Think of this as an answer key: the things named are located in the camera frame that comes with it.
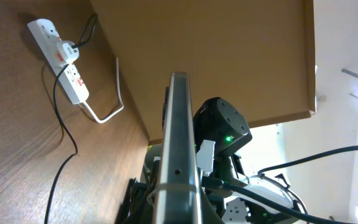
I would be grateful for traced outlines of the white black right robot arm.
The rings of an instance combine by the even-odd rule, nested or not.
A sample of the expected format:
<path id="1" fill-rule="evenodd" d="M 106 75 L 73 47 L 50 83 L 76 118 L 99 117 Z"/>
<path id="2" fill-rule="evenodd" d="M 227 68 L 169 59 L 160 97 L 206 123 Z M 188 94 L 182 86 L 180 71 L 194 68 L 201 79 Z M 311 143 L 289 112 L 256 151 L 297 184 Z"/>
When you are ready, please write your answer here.
<path id="1" fill-rule="evenodd" d="M 205 223 L 295 223 L 307 209 L 287 182 L 245 173 L 238 150 L 250 143 L 247 121 L 228 101 L 206 100 L 193 117 L 197 163 L 203 171 Z"/>

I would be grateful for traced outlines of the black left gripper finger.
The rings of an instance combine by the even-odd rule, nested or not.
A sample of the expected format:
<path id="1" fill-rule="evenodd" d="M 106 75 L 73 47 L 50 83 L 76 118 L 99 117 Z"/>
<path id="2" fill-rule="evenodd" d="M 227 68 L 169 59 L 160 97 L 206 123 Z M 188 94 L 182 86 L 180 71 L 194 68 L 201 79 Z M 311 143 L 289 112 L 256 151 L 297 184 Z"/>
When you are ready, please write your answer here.
<path id="1" fill-rule="evenodd" d="M 151 224 L 153 202 L 149 203 L 147 197 L 152 195 L 156 183 L 155 177 L 148 184 L 130 179 L 115 224 Z"/>

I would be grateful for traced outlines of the black Galaxy smartphone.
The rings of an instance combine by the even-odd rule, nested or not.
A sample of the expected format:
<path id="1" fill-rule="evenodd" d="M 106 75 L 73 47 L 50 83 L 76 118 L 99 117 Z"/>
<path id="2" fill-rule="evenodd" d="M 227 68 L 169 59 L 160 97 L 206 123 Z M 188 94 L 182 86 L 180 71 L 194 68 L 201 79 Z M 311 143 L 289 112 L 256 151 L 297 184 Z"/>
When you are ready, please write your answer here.
<path id="1" fill-rule="evenodd" d="M 201 223 L 200 179 L 196 165 L 190 79 L 170 77 L 163 127 L 153 223 Z"/>

